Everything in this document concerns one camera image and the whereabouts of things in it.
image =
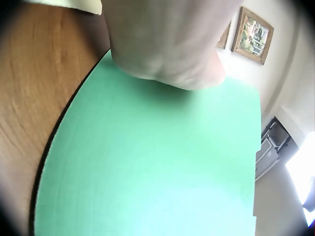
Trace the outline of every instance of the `picture frame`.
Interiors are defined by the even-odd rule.
[[[255,13],[241,7],[232,52],[264,65],[273,27]]]
[[[220,39],[216,45],[217,48],[225,49],[227,37],[229,36],[230,26],[231,26],[231,22],[229,23],[229,25],[227,26],[227,28],[223,32],[222,36],[220,37]]]

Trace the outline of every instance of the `green sheet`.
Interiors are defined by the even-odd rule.
[[[260,117],[239,81],[185,91],[125,74],[108,52],[51,144],[35,235],[254,235]]]

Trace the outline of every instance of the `white wall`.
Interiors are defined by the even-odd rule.
[[[265,65],[231,52],[239,11],[232,19],[226,49],[218,48],[217,51],[228,75],[258,89],[263,113],[285,69],[294,34],[296,10],[288,4],[288,1],[283,0],[245,0],[242,6],[260,16],[274,28]]]
[[[292,64],[271,109],[262,118],[263,127],[276,116],[298,146],[314,131],[315,123],[314,25],[302,16]]]

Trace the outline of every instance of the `wood grain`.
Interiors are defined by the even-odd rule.
[[[23,4],[0,37],[0,190],[23,233],[47,139],[108,48],[102,16],[37,4]]]

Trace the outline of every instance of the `wooden frame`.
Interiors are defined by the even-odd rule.
[[[218,41],[218,43],[216,45],[217,48],[225,49],[226,42],[227,42],[227,37],[229,36],[230,26],[231,26],[231,22],[229,23],[229,25],[225,29],[224,33],[220,37],[220,40]]]
[[[259,35],[259,32],[256,33],[257,29],[261,30],[261,34],[264,32],[264,35],[257,36]],[[270,24],[250,10],[241,7],[232,52],[263,65],[269,51],[272,35],[273,27]]]

